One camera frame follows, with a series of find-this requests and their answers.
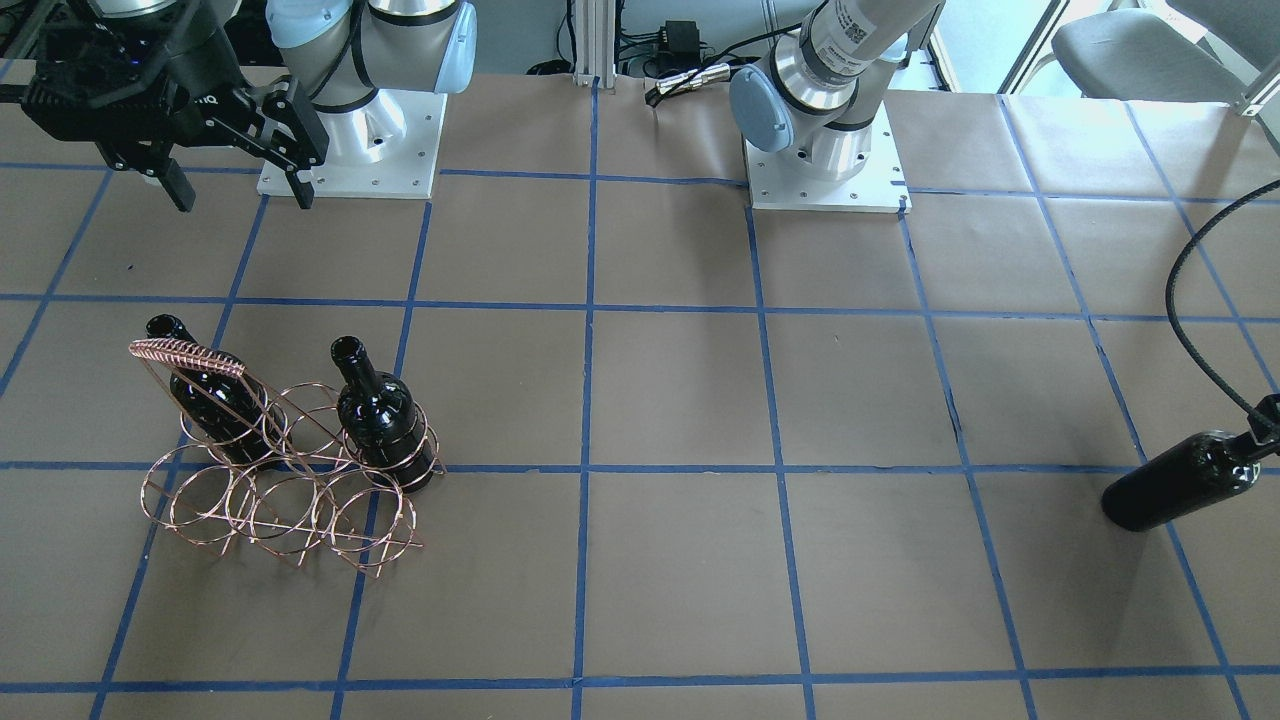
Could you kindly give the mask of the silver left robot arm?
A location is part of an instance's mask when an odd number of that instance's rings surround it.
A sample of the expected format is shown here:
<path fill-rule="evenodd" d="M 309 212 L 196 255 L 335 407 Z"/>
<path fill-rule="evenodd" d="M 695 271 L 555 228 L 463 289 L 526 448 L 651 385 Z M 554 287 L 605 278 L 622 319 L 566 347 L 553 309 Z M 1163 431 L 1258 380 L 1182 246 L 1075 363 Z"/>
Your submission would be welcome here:
<path fill-rule="evenodd" d="M 819 127 L 833 129 L 869 101 L 876 110 L 884 95 L 872 87 L 872 70 L 890 49 L 940 6 L 937 1 L 823 1 L 795 27 L 776 31 L 771 53 L 741 68 L 731 79 L 733 115 L 749 147 L 767 155 L 796 149 Z M 1252 407 L 1203 357 L 1183 328 L 1176 291 L 1181 269 L 1212 229 L 1254 200 L 1277 191 L 1277 182 L 1251 191 L 1211 217 L 1187 242 L 1167 275 L 1164 304 L 1167 322 L 1197 366 L 1251 421 L 1249 438 L 1266 452 L 1277 448 L 1277 396 Z"/>

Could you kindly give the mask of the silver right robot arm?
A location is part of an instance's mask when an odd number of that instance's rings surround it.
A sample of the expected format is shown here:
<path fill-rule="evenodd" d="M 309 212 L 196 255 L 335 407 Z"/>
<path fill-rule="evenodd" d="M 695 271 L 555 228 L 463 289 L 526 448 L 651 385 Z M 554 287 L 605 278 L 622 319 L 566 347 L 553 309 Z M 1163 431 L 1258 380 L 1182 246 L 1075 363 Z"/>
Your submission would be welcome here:
<path fill-rule="evenodd" d="M 35 45 L 35 73 L 3 100 L 52 138 L 159 186 L 180 211 L 196 192 L 173 150 L 234 147 L 262 161 L 257 190 L 428 200 L 445 102 L 474 74 L 466 1 L 270 1 L 285 73 L 244 76 L 225 26 L 233 1 L 68 1 Z"/>

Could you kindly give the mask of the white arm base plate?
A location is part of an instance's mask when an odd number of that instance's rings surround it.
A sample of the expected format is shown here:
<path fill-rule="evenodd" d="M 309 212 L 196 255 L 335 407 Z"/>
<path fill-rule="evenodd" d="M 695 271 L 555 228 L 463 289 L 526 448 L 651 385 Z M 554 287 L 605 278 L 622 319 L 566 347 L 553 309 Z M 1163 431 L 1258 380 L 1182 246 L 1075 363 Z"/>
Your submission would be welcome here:
<path fill-rule="evenodd" d="M 449 99 L 383 88 L 364 108 L 323 113 L 326 159 L 300 177 L 319 199 L 429 200 Z"/>
<path fill-rule="evenodd" d="M 763 152 L 742 141 L 758 211 L 906 213 L 913 209 L 888 111 L 854 132 L 822 127 L 795 147 Z"/>

